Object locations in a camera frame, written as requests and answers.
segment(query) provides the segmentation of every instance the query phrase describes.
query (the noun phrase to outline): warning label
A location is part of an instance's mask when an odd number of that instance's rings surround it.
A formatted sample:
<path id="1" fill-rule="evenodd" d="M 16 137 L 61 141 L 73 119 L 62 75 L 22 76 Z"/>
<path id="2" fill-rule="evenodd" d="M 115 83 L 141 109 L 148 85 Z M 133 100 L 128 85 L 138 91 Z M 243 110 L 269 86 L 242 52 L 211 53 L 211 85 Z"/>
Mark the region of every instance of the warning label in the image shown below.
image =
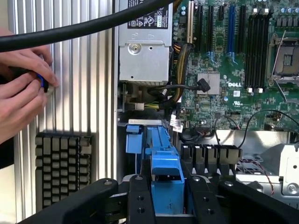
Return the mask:
<path id="1" fill-rule="evenodd" d="M 128 0 L 128 8 L 147 0 Z M 128 22 L 128 29 L 168 29 L 168 7 L 163 7 L 136 20 Z"/>

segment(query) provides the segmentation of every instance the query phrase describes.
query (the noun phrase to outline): blue latch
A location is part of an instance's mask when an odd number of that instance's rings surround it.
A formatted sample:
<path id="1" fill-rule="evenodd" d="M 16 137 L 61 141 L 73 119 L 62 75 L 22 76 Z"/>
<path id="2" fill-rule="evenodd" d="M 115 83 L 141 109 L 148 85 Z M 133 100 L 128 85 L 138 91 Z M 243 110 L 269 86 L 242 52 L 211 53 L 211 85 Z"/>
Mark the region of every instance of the blue latch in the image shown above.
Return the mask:
<path id="1" fill-rule="evenodd" d="M 145 154 L 151 158 L 151 173 L 166 180 L 153 180 L 151 193 L 156 213 L 183 214 L 185 180 L 177 149 L 163 126 L 147 127 Z"/>
<path id="2" fill-rule="evenodd" d="M 143 129 L 139 125 L 127 125 L 126 153 L 142 153 Z"/>

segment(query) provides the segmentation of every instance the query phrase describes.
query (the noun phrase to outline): black memory slot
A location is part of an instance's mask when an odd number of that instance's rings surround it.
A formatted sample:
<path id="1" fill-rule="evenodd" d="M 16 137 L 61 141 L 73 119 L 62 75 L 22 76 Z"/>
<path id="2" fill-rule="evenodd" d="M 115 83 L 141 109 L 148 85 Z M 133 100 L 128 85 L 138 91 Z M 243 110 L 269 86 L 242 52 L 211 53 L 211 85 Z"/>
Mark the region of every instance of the black memory slot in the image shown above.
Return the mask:
<path id="1" fill-rule="evenodd" d="M 264 40 L 264 37 L 267 33 L 267 31 L 265 30 L 265 24 L 266 24 L 266 21 L 265 21 L 265 17 L 262 17 L 259 19 L 259 23 L 260 23 L 260 30 L 259 30 L 259 33 L 260 33 L 260 39 L 259 39 L 259 54 L 258 54 L 258 64 L 257 64 L 257 73 L 256 73 L 256 87 L 257 88 L 261 88 L 263 86 L 261 86 L 262 84 L 262 76 L 263 76 L 263 62 L 262 62 L 262 58 L 263 58 L 263 40 Z"/>
<path id="2" fill-rule="evenodd" d="M 251 69 L 252 69 L 252 51 L 253 51 L 253 40 L 254 40 L 254 17 L 249 17 L 248 22 L 248 37 L 247 37 L 247 53 L 246 53 L 246 64 L 245 64 L 245 88 L 251 87 Z"/>
<path id="3" fill-rule="evenodd" d="M 202 41 L 202 22 L 203 22 L 203 6 L 199 5 L 197 9 L 197 23 L 196 23 L 196 41 L 195 41 L 195 52 L 200 52 L 200 46 Z"/>
<path id="4" fill-rule="evenodd" d="M 261 62 L 261 59 L 260 59 L 260 54 L 261 54 L 261 42 L 262 42 L 262 26 L 261 26 L 261 18 L 259 16 L 257 16 L 255 18 L 255 27 L 256 27 L 256 30 L 255 30 L 255 33 L 256 33 L 256 36 L 258 38 L 255 37 L 254 39 L 254 64 L 253 64 L 253 73 L 252 73 L 252 87 L 253 88 L 258 88 L 258 85 L 257 85 L 257 80 L 258 80 L 258 76 L 260 75 L 259 74 L 259 67 L 260 67 L 260 62 Z"/>
<path id="5" fill-rule="evenodd" d="M 213 39 L 213 21 L 214 21 L 214 7 L 209 6 L 207 15 L 207 35 L 206 35 L 206 51 L 212 51 L 212 39 Z"/>
<path id="6" fill-rule="evenodd" d="M 248 38 L 245 64 L 245 88 L 265 88 L 268 48 L 268 15 L 251 15 L 248 23 Z"/>
<path id="7" fill-rule="evenodd" d="M 246 23 L 246 6 L 240 7 L 240 18 L 239 18 L 239 38 L 237 53 L 242 53 L 244 48 L 244 37 L 245 37 L 245 23 Z"/>
<path id="8" fill-rule="evenodd" d="M 265 34 L 263 37 L 263 54 L 262 54 L 262 68 L 261 68 L 261 83 L 260 87 L 265 88 L 265 79 L 266 79 L 266 62 L 267 62 L 267 51 L 268 51 L 268 33 L 269 33 L 269 23 L 270 23 L 270 17 L 265 18 L 265 23 L 264 23 L 264 30 Z"/>

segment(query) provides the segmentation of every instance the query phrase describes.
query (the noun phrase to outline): black cable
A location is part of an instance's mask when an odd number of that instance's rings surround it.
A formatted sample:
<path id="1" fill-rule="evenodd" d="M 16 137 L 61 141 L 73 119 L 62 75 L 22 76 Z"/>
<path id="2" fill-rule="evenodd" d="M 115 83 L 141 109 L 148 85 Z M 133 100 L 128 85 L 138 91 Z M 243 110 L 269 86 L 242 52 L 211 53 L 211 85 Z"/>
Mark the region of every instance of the black cable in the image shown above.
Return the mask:
<path id="1" fill-rule="evenodd" d="M 182 85 L 182 84 L 174 84 L 174 85 L 162 85 L 162 86 L 155 86 L 152 88 L 148 88 L 148 94 L 152 96 L 158 96 L 161 95 L 160 90 L 164 89 L 187 89 L 187 90 L 200 90 L 199 86 L 189 86 L 189 85 Z"/>
<path id="2" fill-rule="evenodd" d="M 238 125 L 233 119 L 231 119 L 230 117 L 228 117 L 228 116 L 226 116 L 226 115 L 222 115 L 221 117 L 217 118 L 217 119 L 215 120 L 215 123 L 214 123 L 214 133 L 215 133 L 215 137 L 216 137 L 216 140 L 217 140 L 217 144 L 218 144 L 218 145 L 220 145 L 220 141 L 219 141 L 219 138 L 218 138 L 218 135 L 217 135 L 217 122 L 218 122 L 218 121 L 220 120 L 220 118 L 222 118 L 222 117 L 228 119 L 228 120 L 231 121 L 231 122 L 238 128 L 238 129 L 240 129 L 240 128 L 239 128 L 239 125 Z"/>
<path id="3" fill-rule="evenodd" d="M 165 7 L 175 0 L 148 0 L 137 6 L 95 20 L 34 33 L 0 37 L 0 52 L 47 45 L 119 26 Z"/>
<path id="4" fill-rule="evenodd" d="M 185 132 L 189 131 L 191 137 L 186 137 Z M 203 135 L 194 129 L 187 128 L 182 133 L 178 133 L 179 139 L 187 145 L 195 144 Z"/>
<path id="5" fill-rule="evenodd" d="M 181 83 L 178 83 L 178 84 L 185 85 L 185 76 L 186 76 L 186 72 L 187 72 L 188 58 L 189 58 L 189 55 L 190 55 L 192 49 L 193 49 L 193 44 L 186 43 L 183 45 L 183 47 L 178 55 L 178 64 L 183 63 L 182 64 L 183 65 L 182 81 L 181 81 Z M 162 103 L 159 104 L 159 108 L 165 109 L 165 108 L 173 107 L 177 103 L 177 101 L 181 98 L 182 94 L 183 94 L 183 89 L 177 88 L 176 93 L 170 99 L 163 101 Z"/>
<path id="6" fill-rule="evenodd" d="M 152 87 L 150 89 L 163 90 L 163 89 L 177 89 L 177 88 L 182 88 L 187 90 L 200 90 L 198 86 L 189 86 L 189 85 L 182 85 L 182 84 L 162 85 L 162 86 Z"/>
<path id="7" fill-rule="evenodd" d="M 243 141 L 241 142 L 241 144 L 238 146 L 238 148 L 241 148 L 242 145 L 244 144 L 245 142 L 245 139 L 246 139 L 246 134 L 247 134 L 247 131 L 248 131 L 248 127 L 249 127 L 249 123 L 250 121 L 253 119 L 254 116 L 256 116 L 258 113 L 261 113 L 261 112 L 267 112 L 267 111 L 271 111 L 271 112 L 277 112 L 277 113 L 280 113 L 282 115 L 285 115 L 287 118 L 291 119 L 298 127 L 299 127 L 299 123 L 297 121 L 295 121 L 293 118 L 291 118 L 289 115 L 287 115 L 286 113 L 284 112 L 281 112 L 281 111 L 278 111 L 278 110 L 272 110 L 272 109 L 267 109 L 267 110 L 261 110 L 261 111 L 258 111 L 256 113 L 254 113 L 248 120 L 247 122 L 247 125 L 246 125 L 246 129 L 245 129 L 245 133 L 244 133 L 244 137 L 243 137 Z"/>

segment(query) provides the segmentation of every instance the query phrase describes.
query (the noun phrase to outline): white label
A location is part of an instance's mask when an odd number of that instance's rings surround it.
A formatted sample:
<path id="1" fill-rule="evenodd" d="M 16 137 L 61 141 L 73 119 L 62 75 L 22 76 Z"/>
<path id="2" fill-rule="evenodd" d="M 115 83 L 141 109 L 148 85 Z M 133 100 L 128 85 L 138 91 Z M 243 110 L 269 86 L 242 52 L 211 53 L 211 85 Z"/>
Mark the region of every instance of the white label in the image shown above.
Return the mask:
<path id="1" fill-rule="evenodd" d="M 243 106 L 243 104 L 240 101 L 234 101 L 235 106 Z"/>
<path id="2" fill-rule="evenodd" d="M 170 119 L 170 123 L 169 123 L 170 126 L 173 126 L 173 127 L 180 127 L 181 126 L 181 120 L 180 119 Z"/>
<path id="3" fill-rule="evenodd" d="M 177 127 L 173 127 L 173 131 L 174 132 L 179 132 L 179 133 L 182 133 L 183 132 L 183 125 L 181 125 L 181 126 L 177 126 Z"/>
<path id="4" fill-rule="evenodd" d="M 242 87 L 241 83 L 228 83 L 229 87 Z"/>
<path id="5" fill-rule="evenodd" d="M 157 27 L 162 27 L 162 16 L 161 15 L 157 16 Z"/>
<path id="6" fill-rule="evenodd" d="M 240 91 L 234 91 L 234 97 L 240 97 L 241 92 Z"/>

